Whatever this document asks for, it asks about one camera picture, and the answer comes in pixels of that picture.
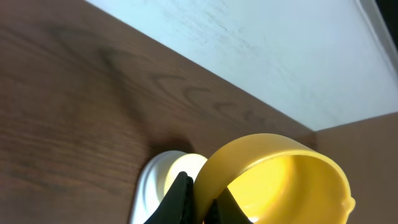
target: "brown wall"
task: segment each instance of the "brown wall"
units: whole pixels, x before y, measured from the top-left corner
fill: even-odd
[[[398,223],[398,113],[319,131],[317,144],[349,180],[348,224]]]

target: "wooden table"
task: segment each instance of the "wooden table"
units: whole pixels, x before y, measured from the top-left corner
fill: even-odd
[[[312,132],[81,0],[0,1],[0,222],[127,223],[142,166]]]

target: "wooden surface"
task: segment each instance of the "wooden surface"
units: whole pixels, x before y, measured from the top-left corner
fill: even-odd
[[[0,1],[0,222],[127,223],[142,166],[310,130],[86,2]]]
[[[356,206],[348,224],[398,223],[398,113],[317,132],[317,148],[344,170]]]

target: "brown wood surface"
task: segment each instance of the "brown wood surface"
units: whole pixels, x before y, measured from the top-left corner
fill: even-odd
[[[398,223],[398,113],[318,131],[317,149],[347,175],[356,201],[347,224]]]
[[[0,1],[0,223],[127,223],[152,156],[210,156],[252,133],[313,144],[309,129],[84,1]]]

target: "yellow cup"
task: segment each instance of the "yellow cup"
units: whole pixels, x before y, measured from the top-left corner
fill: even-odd
[[[245,215],[261,224],[344,224],[355,206],[335,162],[276,134],[239,138],[207,160],[193,185],[195,223],[227,186]]]

